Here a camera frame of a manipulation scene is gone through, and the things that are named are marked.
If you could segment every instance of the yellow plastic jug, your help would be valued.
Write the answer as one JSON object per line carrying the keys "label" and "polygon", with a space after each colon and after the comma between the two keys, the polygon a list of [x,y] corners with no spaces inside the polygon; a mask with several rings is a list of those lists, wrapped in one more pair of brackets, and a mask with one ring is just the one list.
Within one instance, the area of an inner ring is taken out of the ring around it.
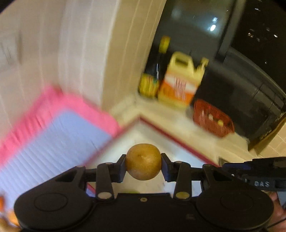
{"label": "yellow plastic jug", "polygon": [[158,100],[186,109],[200,86],[207,63],[208,59],[203,58],[195,69],[190,56],[174,52],[159,89]]}

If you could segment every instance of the red basket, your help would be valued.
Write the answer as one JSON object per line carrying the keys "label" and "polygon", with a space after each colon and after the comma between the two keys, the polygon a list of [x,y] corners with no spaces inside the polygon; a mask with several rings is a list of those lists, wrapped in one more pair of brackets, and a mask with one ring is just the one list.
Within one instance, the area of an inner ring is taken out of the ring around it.
{"label": "red basket", "polygon": [[[213,120],[209,119],[209,114],[213,116]],[[223,121],[222,126],[217,123],[218,120]],[[201,99],[197,99],[194,104],[194,122],[219,137],[234,133],[234,124],[230,117]]]}

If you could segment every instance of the brown fruit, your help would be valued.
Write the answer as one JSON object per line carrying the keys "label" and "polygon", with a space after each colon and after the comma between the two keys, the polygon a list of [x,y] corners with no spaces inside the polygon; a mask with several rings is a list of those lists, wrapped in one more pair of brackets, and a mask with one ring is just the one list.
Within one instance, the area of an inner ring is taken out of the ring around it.
{"label": "brown fruit", "polygon": [[160,151],[152,144],[136,144],[126,154],[126,170],[137,180],[154,178],[160,172],[161,165]]}

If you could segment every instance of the small fruit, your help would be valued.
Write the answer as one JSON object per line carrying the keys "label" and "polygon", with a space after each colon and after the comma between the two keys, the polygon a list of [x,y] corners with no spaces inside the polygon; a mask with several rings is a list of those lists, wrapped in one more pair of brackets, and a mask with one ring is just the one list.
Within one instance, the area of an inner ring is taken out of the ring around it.
{"label": "small fruit", "polygon": [[219,126],[223,127],[223,121],[222,121],[222,120],[218,120],[218,121],[217,121],[217,124],[218,124]]}
{"label": "small fruit", "polygon": [[9,222],[11,222],[12,224],[16,225],[16,226],[20,226],[19,222],[18,222],[18,219],[15,215],[15,212],[13,210],[10,210],[8,213],[7,213],[7,218],[9,220]]}
{"label": "small fruit", "polygon": [[128,173],[135,179],[150,180],[161,170],[161,153],[152,144],[136,144],[128,150],[125,165]]}

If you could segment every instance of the white wall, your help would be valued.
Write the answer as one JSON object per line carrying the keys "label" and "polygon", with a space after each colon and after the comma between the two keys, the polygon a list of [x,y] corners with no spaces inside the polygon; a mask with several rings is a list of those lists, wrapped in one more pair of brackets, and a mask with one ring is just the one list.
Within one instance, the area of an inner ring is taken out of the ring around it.
{"label": "white wall", "polygon": [[137,91],[166,0],[121,0],[104,74],[102,108]]}
{"label": "white wall", "polygon": [[57,53],[66,0],[15,0],[0,14],[0,36],[19,36],[19,61],[0,72],[0,138],[39,96],[58,83]]}
{"label": "white wall", "polygon": [[101,106],[104,69],[120,0],[67,0],[61,25],[59,79],[65,91]]}

